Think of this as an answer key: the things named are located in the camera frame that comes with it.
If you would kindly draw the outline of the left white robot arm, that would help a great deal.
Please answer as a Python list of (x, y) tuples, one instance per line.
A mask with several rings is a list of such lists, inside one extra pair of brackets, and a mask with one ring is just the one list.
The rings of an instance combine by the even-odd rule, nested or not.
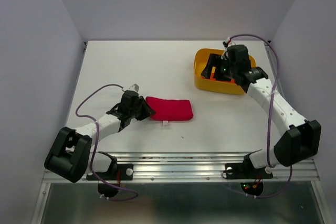
[(155, 111), (144, 97), (135, 91), (127, 90), (121, 101), (100, 119), (76, 129), (66, 126), (61, 128), (45, 159), (44, 167), (75, 183), (84, 174), (89, 173), (89, 162), (92, 158), (90, 150), (96, 141), (119, 133), (132, 119), (142, 121), (154, 114)]

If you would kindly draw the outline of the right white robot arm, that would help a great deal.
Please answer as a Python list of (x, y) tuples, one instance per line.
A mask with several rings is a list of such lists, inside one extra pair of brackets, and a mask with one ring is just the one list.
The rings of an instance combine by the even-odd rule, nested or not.
[(307, 120), (275, 90), (275, 84), (266, 72), (253, 64), (246, 46), (209, 49), (205, 58), (204, 68), (195, 76), (203, 82), (202, 89), (228, 94), (241, 89), (268, 113), (280, 134), (274, 147), (267, 146), (265, 150), (245, 155), (241, 163), (231, 164), (227, 178), (253, 177), (266, 167), (289, 167), (317, 154), (322, 130), (320, 123)]

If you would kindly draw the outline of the red t shirt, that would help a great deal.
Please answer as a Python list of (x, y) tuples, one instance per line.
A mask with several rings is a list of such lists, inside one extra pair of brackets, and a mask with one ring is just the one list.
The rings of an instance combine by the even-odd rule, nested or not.
[(154, 121), (186, 122), (194, 117), (190, 100), (146, 97), (145, 101), (155, 112), (150, 116)]

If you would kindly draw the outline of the yellow plastic basket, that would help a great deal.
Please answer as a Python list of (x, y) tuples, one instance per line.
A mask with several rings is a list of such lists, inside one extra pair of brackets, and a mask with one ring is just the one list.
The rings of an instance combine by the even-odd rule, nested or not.
[[(200, 90), (225, 93), (225, 94), (234, 94), (234, 95), (243, 95), (245, 91), (238, 86), (237, 84), (220, 82), (220, 81), (211, 81), (201, 78), (201, 72), (206, 66), (210, 54), (218, 54), (224, 58), (224, 50), (219, 49), (210, 49), (202, 48), (200, 49), (194, 59), (194, 84)], [(256, 66), (255, 59), (249, 54), (252, 67)]]

